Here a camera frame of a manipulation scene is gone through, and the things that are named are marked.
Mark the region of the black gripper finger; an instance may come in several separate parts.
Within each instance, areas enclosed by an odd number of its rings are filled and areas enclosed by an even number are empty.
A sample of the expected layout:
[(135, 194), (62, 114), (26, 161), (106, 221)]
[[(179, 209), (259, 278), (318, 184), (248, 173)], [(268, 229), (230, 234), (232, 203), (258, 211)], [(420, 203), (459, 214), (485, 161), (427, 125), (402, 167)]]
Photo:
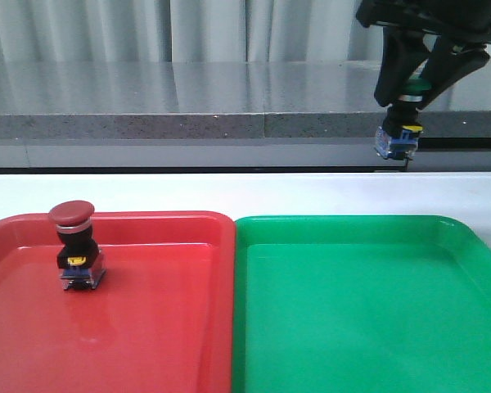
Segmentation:
[(484, 67), (489, 59), (483, 43), (457, 43), (439, 36), (420, 74), (430, 89), (423, 93), (418, 108), (425, 109), (457, 81)]
[(381, 69), (374, 92), (380, 106), (398, 102), (420, 105), (430, 84), (425, 81), (410, 83), (409, 80), (430, 55), (424, 43), (425, 35), (424, 32), (398, 27), (383, 29)]

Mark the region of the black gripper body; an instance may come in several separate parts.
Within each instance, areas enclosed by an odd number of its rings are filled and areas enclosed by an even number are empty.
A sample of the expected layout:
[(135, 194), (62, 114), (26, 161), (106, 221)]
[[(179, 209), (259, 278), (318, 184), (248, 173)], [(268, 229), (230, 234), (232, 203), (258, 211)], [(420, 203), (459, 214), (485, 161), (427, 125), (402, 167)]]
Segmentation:
[(491, 1), (362, 1), (356, 19), (365, 28), (396, 27), (491, 44)]

